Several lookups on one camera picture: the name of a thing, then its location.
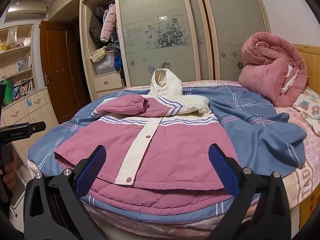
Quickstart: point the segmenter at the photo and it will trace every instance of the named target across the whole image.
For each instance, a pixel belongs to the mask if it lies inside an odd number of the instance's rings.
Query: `floral pillow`
[[[320,96],[305,87],[292,107],[300,111],[301,116],[313,128],[316,135],[320,136]]]

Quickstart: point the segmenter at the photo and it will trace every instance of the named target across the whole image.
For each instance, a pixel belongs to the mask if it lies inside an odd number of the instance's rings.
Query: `wooden headboard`
[[[309,45],[294,45],[304,58],[308,68],[309,86],[320,95],[320,47]]]

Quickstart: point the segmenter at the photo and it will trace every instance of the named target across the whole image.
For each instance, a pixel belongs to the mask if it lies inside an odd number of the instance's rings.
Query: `metal screw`
[[[35,176],[35,178],[36,178],[36,179],[42,178],[42,173],[41,173],[41,172],[37,173],[36,176]]]
[[[273,173],[273,176],[275,176],[276,178],[280,178],[280,177],[281,177],[281,174],[280,174],[279,172],[275,171],[275,172]]]
[[[251,174],[252,170],[250,168],[243,168],[244,174]]]
[[[63,175],[69,176],[71,174],[71,171],[72,171],[71,169],[65,169],[63,171]]]

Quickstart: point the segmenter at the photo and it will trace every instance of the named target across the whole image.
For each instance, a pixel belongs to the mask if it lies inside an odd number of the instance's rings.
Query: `rolled pink quilt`
[[[269,98],[274,106],[292,106],[307,83],[307,66],[297,49],[285,39],[258,32],[242,46],[246,65],[239,83]]]

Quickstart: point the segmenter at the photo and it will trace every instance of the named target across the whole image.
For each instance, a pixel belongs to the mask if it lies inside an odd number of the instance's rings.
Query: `white wall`
[[[40,58],[40,29],[39,29],[39,24],[41,20],[23,20],[23,21],[14,21],[14,22],[7,22],[4,23],[4,18],[7,13],[8,8],[5,10],[3,15],[0,18],[0,29],[2,28],[7,28],[10,26],[15,26],[15,25],[20,25],[20,24],[34,24],[34,29],[33,29],[33,59],[35,65],[34,70],[35,70],[35,75],[36,75],[36,80],[38,84],[38,88],[44,88],[44,80],[43,80],[43,75],[42,75],[42,67],[41,67],[41,58]]]
[[[320,25],[305,0],[263,0],[271,32],[293,44],[320,47]]]

